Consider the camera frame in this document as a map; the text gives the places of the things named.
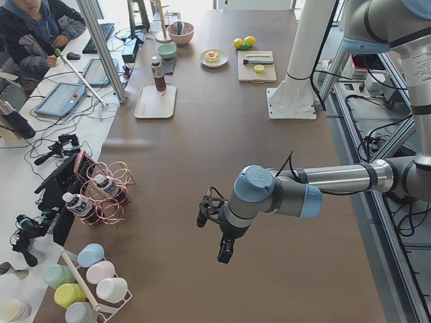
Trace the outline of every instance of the keyboard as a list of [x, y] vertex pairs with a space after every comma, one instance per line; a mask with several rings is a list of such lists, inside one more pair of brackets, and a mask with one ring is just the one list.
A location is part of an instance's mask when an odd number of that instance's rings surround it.
[[[103, 37], [105, 40], [108, 40], [109, 36], [114, 31], [114, 24], [113, 23], [105, 23], [105, 24], [99, 24], [100, 29], [102, 31]], [[97, 54], [97, 48], [94, 44], [94, 41], [90, 38], [84, 49], [82, 50], [83, 54]]]

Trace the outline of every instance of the pink cup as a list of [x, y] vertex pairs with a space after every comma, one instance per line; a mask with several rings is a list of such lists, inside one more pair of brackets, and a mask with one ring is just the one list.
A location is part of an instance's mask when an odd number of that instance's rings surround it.
[[97, 284], [102, 279], [111, 278], [115, 276], [115, 267], [111, 261], [103, 260], [97, 264], [93, 264], [87, 270], [87, 281], [90, 284]]

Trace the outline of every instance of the bottle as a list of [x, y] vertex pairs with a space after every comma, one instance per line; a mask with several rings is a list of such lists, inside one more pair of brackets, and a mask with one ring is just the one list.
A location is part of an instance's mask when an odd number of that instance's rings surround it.
[[164, 81], [163, 66], [157, 56], [153, 56], [151, 60], [151, 70], [153, 72], [154, 83], [156, 83], [156, 89], [159, 92], [165, 92], [166, 82]]
[[27, 119], [25, 119], [17, 110], [12, 108], [9, 102], [0, 100], [0, 113], [21, 137], [29, 139], [36, 135], [36, 131], [34, 131], [32, 126], [28, 124]]
[[111, 177], [97, 174], [94, 180], [100, 192], [117, 200], [120, 205], [125, 204], [129, 200], [124, 188], [118, 185]]
[[77, 217], [86, 220], [89, 224], [95, 224], [99, 221], [95, 204], [86, 197], [66, 192], [63, 194], [63, 200], [66, 202], [67, 209]]

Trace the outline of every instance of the yellow cup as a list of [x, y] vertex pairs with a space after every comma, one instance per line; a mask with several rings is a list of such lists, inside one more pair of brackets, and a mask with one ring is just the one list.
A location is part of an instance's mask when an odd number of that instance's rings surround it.
[[73, 283], [62, 284], [57, 288], [54, 294], [55, 303], [65, 309], [77, 301], [85, 301], [86, 298], [87, 297], [79, 284]]

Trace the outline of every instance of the pink bowl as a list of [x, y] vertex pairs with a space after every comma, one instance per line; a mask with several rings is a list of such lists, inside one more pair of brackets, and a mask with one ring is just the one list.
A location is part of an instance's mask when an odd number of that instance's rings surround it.
[[172, 39], [173, 42], [177, 43], [178, 45], [186, 45], [190, 42], [190, 40], [193, 38], [193, 34], [195, 33], [195, 28], [192, 24], [189, 24], [188, 22], [184, 23], [184, 29], [185, 32], [182, 35], [176, 35], [172, 33], [172, 25], [168, 26], [166, 31], [169, 34], [170, 39]]

